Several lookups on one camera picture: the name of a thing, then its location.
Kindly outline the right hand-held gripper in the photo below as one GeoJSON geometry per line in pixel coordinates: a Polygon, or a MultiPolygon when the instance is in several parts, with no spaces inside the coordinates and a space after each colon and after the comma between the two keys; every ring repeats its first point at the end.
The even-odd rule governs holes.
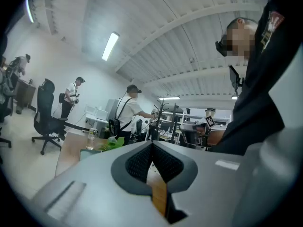
{"type": "Polygon", "coordinates": [[[215,126],[215,121],[211,116],[203,118],[203,122],[195,122],[194,124],[182,124],[179,129],[182,132],[203,132],[204,134],[209,134],[212,128],[215,126]]]}

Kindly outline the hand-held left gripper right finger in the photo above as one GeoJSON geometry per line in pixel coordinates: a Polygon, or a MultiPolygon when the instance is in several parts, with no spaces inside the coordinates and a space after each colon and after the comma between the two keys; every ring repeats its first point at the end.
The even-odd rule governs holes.
{"type": "Polygon", "coordinates": [[[153,141],[153,162],[177,175],[167,183],[166,217],[153,217],[153,227],[231,227],[241,196],[237,177],[242,156],[213,153],[153,141]]]}

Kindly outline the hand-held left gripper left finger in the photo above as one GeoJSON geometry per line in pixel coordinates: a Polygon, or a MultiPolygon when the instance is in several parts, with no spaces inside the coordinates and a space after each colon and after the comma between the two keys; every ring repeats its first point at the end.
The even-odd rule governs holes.
{"type": "Polygon", "coordinates": [[[55,225],[68,227],[164,227],[150,196],[128,193],[113,179],[116,158],[146,143],[97,153],[59,174],[32,199],[55,225]]]}

